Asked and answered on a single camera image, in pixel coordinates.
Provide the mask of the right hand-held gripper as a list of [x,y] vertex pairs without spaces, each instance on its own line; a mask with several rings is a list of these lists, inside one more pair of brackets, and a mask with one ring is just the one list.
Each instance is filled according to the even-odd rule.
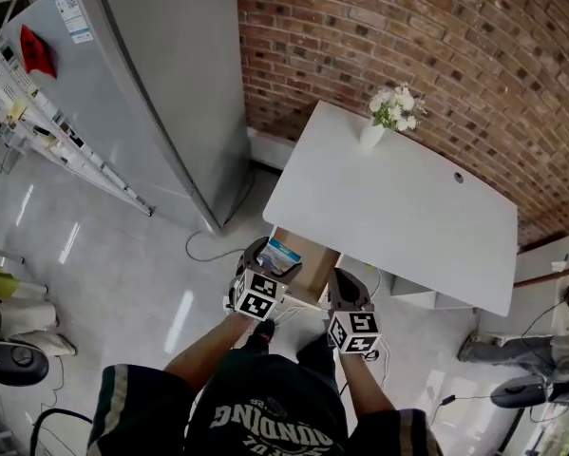
[[331,308],[326,335],[329,345],[339,353],[373,351],[382,330],[367,286],[342,268],[332,270],[328,285]]

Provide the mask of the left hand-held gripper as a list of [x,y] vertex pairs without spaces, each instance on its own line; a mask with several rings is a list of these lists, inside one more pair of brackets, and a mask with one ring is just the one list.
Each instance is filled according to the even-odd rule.
[[291,285],[302,270],[302,263],[296,263],[283,274],[283,282],[262,273],[257,257],[267,243],[267,237],[260,237],[242,252],[237,274],[226,295],[228,310],[257,321],[264,321],[270,316],[275,306],[283,301],[287,285]]

